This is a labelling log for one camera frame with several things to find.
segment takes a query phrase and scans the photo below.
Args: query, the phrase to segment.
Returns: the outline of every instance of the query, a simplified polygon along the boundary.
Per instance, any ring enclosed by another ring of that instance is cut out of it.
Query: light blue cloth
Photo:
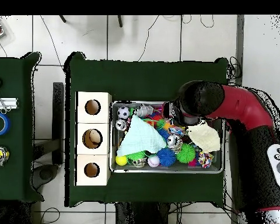
[[[127,134],[121,142],[117,156],[125,156],[140,151],[156,153],[166,147],[162,136],[150,124],[133,115]]]

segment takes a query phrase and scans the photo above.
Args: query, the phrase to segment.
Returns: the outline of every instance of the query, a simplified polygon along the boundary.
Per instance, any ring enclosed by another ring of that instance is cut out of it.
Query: soccer ball
[[[117,115],[119,118],[122,118],[123,120],[126,120],[130,114],[130,111],[128,107],[120,107],[117,111]]]

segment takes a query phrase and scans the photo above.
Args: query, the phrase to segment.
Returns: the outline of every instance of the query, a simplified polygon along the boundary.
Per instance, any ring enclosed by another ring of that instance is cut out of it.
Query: green spiky ball
[[[181,151],[176,154],[177,160],[179,160],[181,163],[189,163],[195,159],[195,156],[195,149],[186,143],[181,146]]]
[[[129,154],[129,155],[126,155],[126,157],[131,160],[143,159],[145,157],[145,151],[140,151],[137,153]]]

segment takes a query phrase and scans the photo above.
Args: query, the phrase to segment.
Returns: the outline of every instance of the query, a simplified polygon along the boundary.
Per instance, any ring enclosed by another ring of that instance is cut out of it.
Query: white ball
[[[150,167],[158,167],[160,165],[160,159],[158,156],[152,156],[147,159],[147,163]]]
[[[128,107],[120,107],[117,111],[117,115],[119,118],[122,118],[123,120],[126,120],[130,114],[130,111]]]

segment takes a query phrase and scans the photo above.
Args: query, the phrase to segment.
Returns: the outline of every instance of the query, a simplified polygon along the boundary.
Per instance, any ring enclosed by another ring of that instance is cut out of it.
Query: box hole
[[[85,104],[85,111],[90,115],[98,114],[100,109],[100,103],[97,100],[89,100]]]
[[[97,149],[103,142],[103,136],[97,129],[89,129],[82,137],[83,144],[89,149]]]
[[[96,163],[90,162],[84,167],[84,173],[89,178],[95,178],[100,173],[100,167]]]

